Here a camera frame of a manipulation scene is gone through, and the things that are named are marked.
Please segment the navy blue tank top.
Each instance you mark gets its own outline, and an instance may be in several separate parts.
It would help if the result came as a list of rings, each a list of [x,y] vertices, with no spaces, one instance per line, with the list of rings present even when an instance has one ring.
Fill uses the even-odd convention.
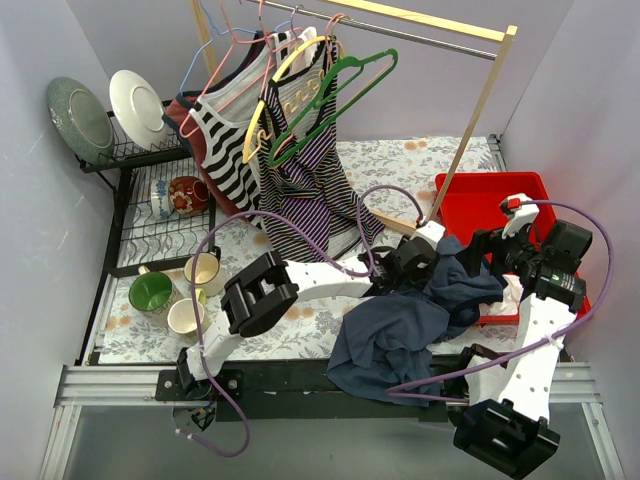
[[[503,300],[506,281],[486,267],[471,277],[456,258],[463,245],[454,236],[437,246],[433,276],[418,287],[402,286],[370,298],[343,316],[326,376],[339,389],[369,400],[421,407],[418,398],[386,390],[432,376],[431,344],[456,338],[474,325],[482,304]]]

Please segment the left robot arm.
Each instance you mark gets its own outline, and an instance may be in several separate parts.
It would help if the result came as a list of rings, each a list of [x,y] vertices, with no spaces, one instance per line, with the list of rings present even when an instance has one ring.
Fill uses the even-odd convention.
[[[301,263],[269,251],[227,281],[220,311],[205,322],[203,337],[177,359],[178,387],[188,400],[212,390],[220,372],[244,339],[272,329],[297,302],[329,297],[367,298],[388,294],[403,284],[428,279],[438,242],[421,235],[393,247],[376,247],[339,261]]]

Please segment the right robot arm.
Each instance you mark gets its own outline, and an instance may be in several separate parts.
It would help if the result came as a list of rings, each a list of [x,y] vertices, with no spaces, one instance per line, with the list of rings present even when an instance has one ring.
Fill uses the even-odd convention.
[[[525,478],[558,449],[560,436],[549,426],[550,389],[564,347],[562,330],[586,298],[586,283],[576,272],[591,243],[590,231],[557,220],[539,245],[523,226],[516,233],[477,232],[462,253],[471,273],[489,255],[491,273],[513,273],[523,287],[511,357],[478,352],[452,373],[454,389],[469,397],[455,446],[512,479]]]

